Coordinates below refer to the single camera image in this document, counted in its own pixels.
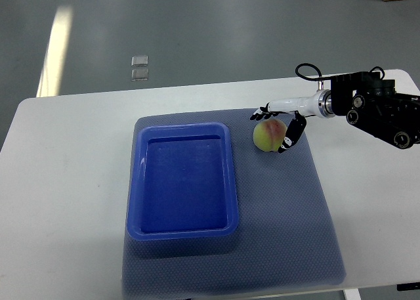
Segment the gray floor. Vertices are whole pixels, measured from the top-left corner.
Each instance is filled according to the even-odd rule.
[[[37,92],[60,5],[75,12],[61,95],[292,77],[301,62],[325,74],[399,68],[420,87],[420,0],[0,0],[0,147]],[[136,54],[149,56],[148,81],[131,81]],[[361,294],[420,299],[394,286]]]

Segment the gray mat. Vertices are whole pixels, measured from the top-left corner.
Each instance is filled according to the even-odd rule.
[[[227,238],[140,243],[125,233],[125,299],[180,299],[261,289],[335,285],[345,269],[307,139],[283,154],[252,141],[255,110],[141,118],[152,125],[219,121],[229,128],[240,223]],[[278,118],[288,124],[291,116]]]

